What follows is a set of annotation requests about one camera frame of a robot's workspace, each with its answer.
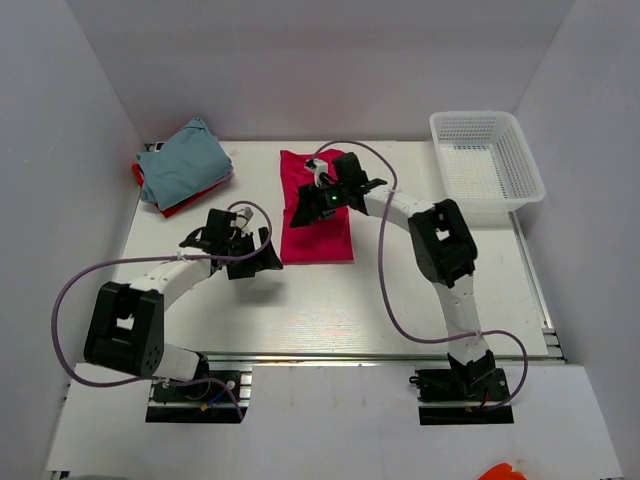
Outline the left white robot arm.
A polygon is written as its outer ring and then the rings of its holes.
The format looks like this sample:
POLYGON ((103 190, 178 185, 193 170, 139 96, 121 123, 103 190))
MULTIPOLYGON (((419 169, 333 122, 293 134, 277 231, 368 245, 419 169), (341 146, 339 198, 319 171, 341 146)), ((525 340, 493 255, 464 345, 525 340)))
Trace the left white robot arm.
POLYGON ((224 270, 230 280, 253 278, 283 264, 272 244, 272 223, 250 228, 253 209, 212 209, 206 224, 179 243, 175 255, 133 281, 107 282, 98 291, 84 359, 140 378, 176 382, 188 398, 211 387, 205 356, 165 341, 165 313, 197 284, 224 270))

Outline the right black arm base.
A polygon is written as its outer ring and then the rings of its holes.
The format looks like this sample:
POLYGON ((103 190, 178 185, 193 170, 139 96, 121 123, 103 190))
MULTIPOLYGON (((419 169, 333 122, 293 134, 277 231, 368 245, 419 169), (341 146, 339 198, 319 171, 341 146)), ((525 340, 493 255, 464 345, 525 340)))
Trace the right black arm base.
POLYGON ((467 390, 448 369, 416 370, 409 384, 418 391, 421 426, 508 425, 514 423, 512 407, 496 405, 509 398, 506 375, 499 368, 467 390))

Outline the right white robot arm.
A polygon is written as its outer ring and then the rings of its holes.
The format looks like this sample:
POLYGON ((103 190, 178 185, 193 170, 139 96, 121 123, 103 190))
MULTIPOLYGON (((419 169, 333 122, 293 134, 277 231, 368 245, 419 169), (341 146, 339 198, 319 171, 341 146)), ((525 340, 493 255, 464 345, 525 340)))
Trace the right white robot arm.
POLYGON ((495 370, 494 355, 483 338, 474 297, 476 244, 458 205, 446 199, 431 203, 398 191, 395 184, 370 179, 358 157, 346 153, 328 163, 316 158, 305 162, 314 180, 298 188, 298 203, 290 222, 306 227, 349 207, 391 223, 411 238, 420 273, 434 286, 448 336, 451 384, 461 397, 472 399, 484 391, 495 370))

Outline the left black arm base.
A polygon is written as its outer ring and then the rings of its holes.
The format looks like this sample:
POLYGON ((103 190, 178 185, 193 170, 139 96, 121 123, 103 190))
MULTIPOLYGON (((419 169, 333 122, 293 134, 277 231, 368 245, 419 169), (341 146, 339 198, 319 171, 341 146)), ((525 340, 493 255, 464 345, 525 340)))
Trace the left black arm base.
POLYGON ((252 384, 250 370, 223 369, 211 375, 225 383, 206 383, 190 387, 153 384, 145 421, 150 424, 240 424, 229 389, 243 415, 247 413, 252 384))

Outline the magenta red t shirt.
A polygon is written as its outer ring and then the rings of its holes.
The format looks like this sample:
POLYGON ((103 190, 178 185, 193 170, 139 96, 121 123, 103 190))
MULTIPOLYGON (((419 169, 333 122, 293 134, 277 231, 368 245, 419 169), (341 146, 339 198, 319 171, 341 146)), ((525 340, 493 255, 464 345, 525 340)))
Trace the magenta red t shirt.
POLYGON ((354 260, 349 212, 340 208, 332 217, 310 226, 291 228, 298 188, 312 183, 305 169, 310 154, 280 151, 280 178, 284 197, 280 258, 284 265, 342 264, 354 260))

